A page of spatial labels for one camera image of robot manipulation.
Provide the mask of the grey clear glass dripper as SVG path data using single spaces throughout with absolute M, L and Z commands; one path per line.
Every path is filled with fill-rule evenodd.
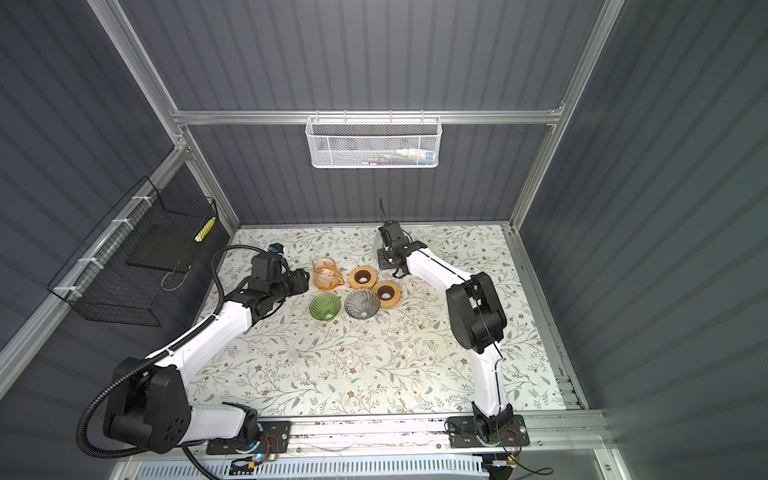
M 353 319 L 369 319 L 381 308 L 381 301 L 372 290 L 360 289 L 351 292 L 344 301 L 344 310 Z

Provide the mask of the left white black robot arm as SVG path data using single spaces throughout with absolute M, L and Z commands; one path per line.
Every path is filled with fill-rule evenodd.
M 187 393 L 190 381 L 235 337 L 277 313 L 287 298 L 309 290 L 304 269 L 279 273 L 255 290 L 245 287 L 251 280 L 243 279 L 228 294 L 219 285 L 217 305 L 204 321 L 146 358 L 127 358 L 115 368 L 115 386 L 105 397 L 105 437 L 154 453 L 216 439 L 240 448 L 260 442 L 256 410 L 202 405 Z

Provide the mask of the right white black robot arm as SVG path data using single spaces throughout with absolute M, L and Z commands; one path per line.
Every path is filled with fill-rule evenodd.
M 487 445 L 498 444 L 502 431 L 512 423 L 514 409 L 504 388 L 500 348 L 507 317 L 491 277 L 469 273 L 439 258 L 395 220 L 384 221 L 378 231 L 381 269 L 418 277 L 445 295 L 452 334 L 468 351 L 472 369 L 476 435 Z

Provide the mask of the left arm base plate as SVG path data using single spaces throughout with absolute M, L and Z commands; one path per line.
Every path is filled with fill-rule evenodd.
M 206 447 L 208 455 L 269 454 L 277 455 L 287 451 L 292 424 L 288 421 L 259 421 L 247 427 L 244 433 L 232 439 L 210 440 Z

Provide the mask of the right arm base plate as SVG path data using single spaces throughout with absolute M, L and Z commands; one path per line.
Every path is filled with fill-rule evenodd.
M 484 424 L 475 417 L 453 416 L 443 426 L 452 448 L 518 448 L 530 445 L 524 418 L 517 414 L 501 422 L 489 420 Z

